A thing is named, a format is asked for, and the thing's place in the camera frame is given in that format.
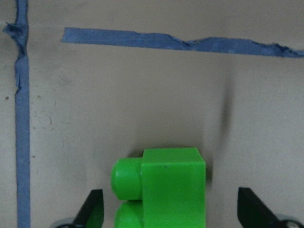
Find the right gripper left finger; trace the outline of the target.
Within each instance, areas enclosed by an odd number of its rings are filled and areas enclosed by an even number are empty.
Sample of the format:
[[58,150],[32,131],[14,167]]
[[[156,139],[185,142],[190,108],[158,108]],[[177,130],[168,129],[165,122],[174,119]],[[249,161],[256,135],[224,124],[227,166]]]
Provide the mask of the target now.
[[91,190],[76,215],[73,228],[101,228],[104,222],[103,190]]

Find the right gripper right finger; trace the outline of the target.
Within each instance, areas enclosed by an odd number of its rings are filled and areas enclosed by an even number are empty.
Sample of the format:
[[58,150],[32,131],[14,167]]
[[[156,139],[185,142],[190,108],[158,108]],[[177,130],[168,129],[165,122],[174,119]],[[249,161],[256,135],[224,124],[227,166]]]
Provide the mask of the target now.
[[237,200],[237,218],[243,228],[285,227],[250,188],[239,187]]

